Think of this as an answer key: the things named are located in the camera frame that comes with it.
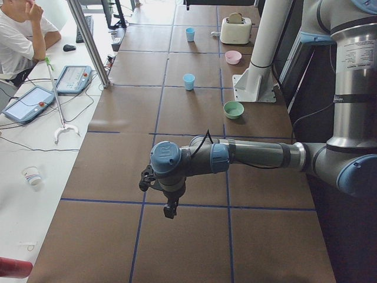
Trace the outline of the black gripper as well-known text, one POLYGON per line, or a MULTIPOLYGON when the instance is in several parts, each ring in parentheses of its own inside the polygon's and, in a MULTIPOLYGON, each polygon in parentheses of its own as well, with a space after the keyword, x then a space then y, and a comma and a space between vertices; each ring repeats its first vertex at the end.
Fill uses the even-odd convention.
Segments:
POLYGON ((177 207, 179 199, 184 195, 186 191, 185 181, 176 182, 160 182, 163 194, 167 198, 167 204, 164 205, 164 216, 169 219, 174 219, 177 215, 177 207))

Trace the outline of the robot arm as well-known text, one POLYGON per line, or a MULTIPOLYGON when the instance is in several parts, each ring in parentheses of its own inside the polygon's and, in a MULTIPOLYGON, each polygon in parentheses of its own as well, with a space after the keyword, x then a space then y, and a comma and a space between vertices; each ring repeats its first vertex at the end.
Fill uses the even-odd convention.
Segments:
POLYGON ((188 146, 157 143, 139 187, 167 198, 174 218, 189 176, 225 172, 232 163, 294 168, 354 197, 376 196, 376 2, 305 1, 302 42, 336 44, 333 136, 325 143, 263 143, 193 138, 188 146))

